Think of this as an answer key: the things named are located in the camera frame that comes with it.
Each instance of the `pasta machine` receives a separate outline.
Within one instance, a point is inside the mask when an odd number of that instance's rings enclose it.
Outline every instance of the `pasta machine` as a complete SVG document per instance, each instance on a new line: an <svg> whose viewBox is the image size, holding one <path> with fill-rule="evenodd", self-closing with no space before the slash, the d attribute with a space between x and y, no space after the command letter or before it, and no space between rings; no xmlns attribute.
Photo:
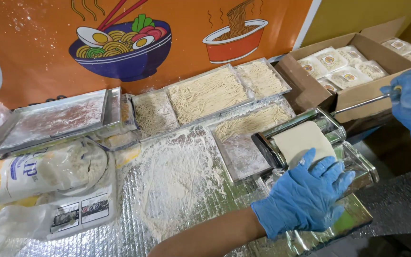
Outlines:
<svg viewBox="0 0 411 257"><path fill-rule="evenodd" d="M283 122L282 124L276 125L262 132L254 133L251 137L253 142L273 169L255 173L252 177L255 180L262 178L263 182L270 188L271 184L288 169L288 164L272 137L282 133L283 131L287 131L290 128L294 128L306 121L313 121L317 124L323 135L333 146L337 159L344 162L345 170L356 172L356 177L347 192L345 192L345 195L348 195L359 188L378 182L379 175L377 170L357 151L357 149L345 141L347 138L347 133L345 132L344 127L340 125L336 119L334 119L334 116L389 96L398 96L399 94L400 90L396 89L390 94L379 96L333 113L328 113L320 107L312 108L288 121Z"/></svg>

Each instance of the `flour bag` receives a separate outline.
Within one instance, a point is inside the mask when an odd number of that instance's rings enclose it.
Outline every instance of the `flour bag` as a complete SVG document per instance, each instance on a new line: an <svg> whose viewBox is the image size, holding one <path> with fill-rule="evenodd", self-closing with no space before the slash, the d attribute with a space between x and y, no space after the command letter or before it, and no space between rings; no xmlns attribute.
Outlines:
<svg viewBox="0 0 411 257"><path fill-rule="evenodd" d="M0 160L0 204L87 184L89 152L77 139Z"/></svg>

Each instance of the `boiled egg illustration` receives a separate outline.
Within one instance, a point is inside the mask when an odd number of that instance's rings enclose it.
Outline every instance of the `boiled egg illustration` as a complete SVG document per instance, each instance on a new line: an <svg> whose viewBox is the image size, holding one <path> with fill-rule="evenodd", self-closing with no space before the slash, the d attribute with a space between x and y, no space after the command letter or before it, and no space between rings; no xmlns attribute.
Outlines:
<svg viewBox="0 0 411 257"><path fill-rule="evenodd" d="M91 27L78 27L77 36L83 43L91 47L102 48L103 45L112 41L111 36Z"/></svg>
<svg viewBox="0 0 411 257"><path fill-rule="evenodd" d="M154 36L145 36L143 38L139 38L137 41L134 42L134 44L132 45L132 48L134 50L143 48L151 43L153 43L155 41L155 37Z"/></svg>

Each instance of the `blue bowl illustration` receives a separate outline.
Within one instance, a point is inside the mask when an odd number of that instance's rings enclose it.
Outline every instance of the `blue bowl illustration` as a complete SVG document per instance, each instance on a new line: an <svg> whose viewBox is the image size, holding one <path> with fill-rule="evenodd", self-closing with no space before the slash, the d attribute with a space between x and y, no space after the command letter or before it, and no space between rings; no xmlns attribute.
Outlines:
<svg viewBox="0 0 411 257"><path fill-rule="evenodd" d="M141 49L109 57L79 58L76 55L77 49L85 44L77 39L69 47L69 54L87 70L104 77L120 79L123 82L145 79L156 73L156 68L166 59L172 44L169 24L161 20L153 20L153 22L155 26L163 27L167 33ZM108 27L104 32L108 33L113 30L131 32L132 23L131 21L115 24Z"/></svg>

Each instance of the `cardboard box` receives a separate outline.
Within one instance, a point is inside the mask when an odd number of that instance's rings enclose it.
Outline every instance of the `cardboard box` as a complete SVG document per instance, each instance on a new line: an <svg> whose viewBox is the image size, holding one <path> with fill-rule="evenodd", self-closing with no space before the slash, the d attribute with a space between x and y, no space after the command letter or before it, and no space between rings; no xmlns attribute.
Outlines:
<svg viewBox="0 0 411 257"><path fill-rule="evenodd" d="M285 94L294 111L299 114L306 109L320 106L331 112L380 96L380 87L389 85L391 79L411 68L411 61L380 44L380 42L389 40L396 35L403 20L403 18L393 20L366 28L360 33L332 38L293 50L285 55L275 68L294 84L292 91ZM297 62L297 60L327 47L332 46L337 49L346 45L354 45L367 59L377 61L390 75L334 93L322 87ZM341 123L346 123L373 116L389 108L391 108L391 102L389 99L385 99L337 114L336 119ZM356 129L356 126L350 124L349 127Z"/></svg>

